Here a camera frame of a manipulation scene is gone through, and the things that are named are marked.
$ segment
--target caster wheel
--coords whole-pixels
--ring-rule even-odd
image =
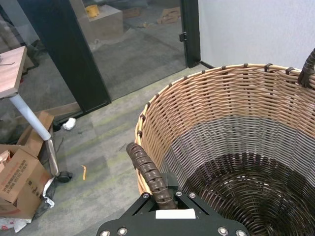
[[[60,129],[61,129],[61,126],[60,126],[60,125],[53,123],[53,131],[54,131],[54,132],[57,132],[57,131],[59,131]]]
[[[57,177],[57,180],[60,183],[68,183],[72,179],[72,173],[68,171],[61,171],[60,175]]]

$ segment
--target table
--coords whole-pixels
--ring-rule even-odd
[[[0,54],[0,99],[9,98],[33,129],[45,141],[52,175],[60,182],[69,182],[72,178],[72,173],[59,171],[51,133],[46,130],[34,112],[18,94],[26,51],[27,48],[23,46]]]

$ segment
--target brown wrapped handle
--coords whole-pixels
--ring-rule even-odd
[[[315,74],[314,66],[315,66],[315,48],[313,49],[309,57],[306,59],[306,62],[297,80],[298,84],[302,85],[305,88],[311,88],[310,76]]]
[[[136,144],[128,144],[126,151],[133,166],[139,170],[149,186],[160,209],[176,209],[176,204],[165,184],[161,173],[144,149]]]

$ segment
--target cardboard box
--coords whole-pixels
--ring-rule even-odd
[[[180,7],[174,7],[169,9],[164,9],[162,16],[157,20],[158,24],[170,24],[175,23],[181,16]]]
[[[43,111],[39,113],[38,119],[48,130],[53,123],[54,116]],[[44,141],[39,136],[39,134],[37,134],[37,132],[29,125],[20,136],[17,145],[23,145],[29,148],[31,154],[37,157],[41,147],[43,146],[43,143]]]
[[[78,19],[78,23],[82,30],[82,33],[88,42],[88,44],[95,43],[95,35],[91,29],[87,12],[85,11],[82,0],[70,0],[72,9],[74,10],[75,16]]]
[[[123,17],[124,18],[131,18],[141,15],[141,7],[133,7],[129,9],[123,10]]]
[[[98,9],[99,15],[89,18],[95,37],[99,40],[108,40],[123,36],[123,12],[109,5],[99,6]]]
[[[14,154],[0,173],[0,217],[32,219],[51,175],[36,157],[18,147],[0,145],[0,152]]]
[[[10,151],[6,150],[0,154],[0,172],[4,170],[7,163],[11,160]]]

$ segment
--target glass door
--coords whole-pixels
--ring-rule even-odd
[[[16,0],[0,0],[0,54],[25,46],[18,93],[35,113],[62,119],[81,111],[47,49]],[[16,140],[28,124],[9,99],[0,101],[0,143]]]
[[[180,0],[70,0],[111,99],[186,67]]]
[[[110,97],[70,1],[14,1],[18,2],[39,36],[82,114],[109,104]]]

